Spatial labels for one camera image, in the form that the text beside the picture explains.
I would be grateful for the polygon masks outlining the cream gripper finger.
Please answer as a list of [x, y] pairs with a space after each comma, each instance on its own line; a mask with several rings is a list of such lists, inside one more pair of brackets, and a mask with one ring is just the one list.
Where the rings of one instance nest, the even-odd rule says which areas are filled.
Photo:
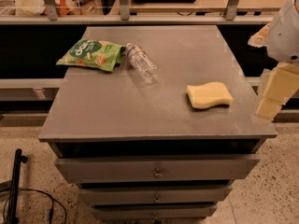
[[262, 119], [273, 120], [274, 117], [281, 110], [281, 108], [282, 108], [281, 103], [278, 103], [275, 100], [271, 100], [271, 99], [262, 97], [258, 101], [256, 110], [255, 110], [255, 115]]

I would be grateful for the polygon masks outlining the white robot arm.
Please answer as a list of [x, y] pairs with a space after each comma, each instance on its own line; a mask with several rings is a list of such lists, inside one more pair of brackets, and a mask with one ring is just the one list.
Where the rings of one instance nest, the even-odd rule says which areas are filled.
[[299, 0], [288, 0], [270, 22], [267, 55], [278, 61], [264, 70], [255, 115], [273, 120], [299, 90]]

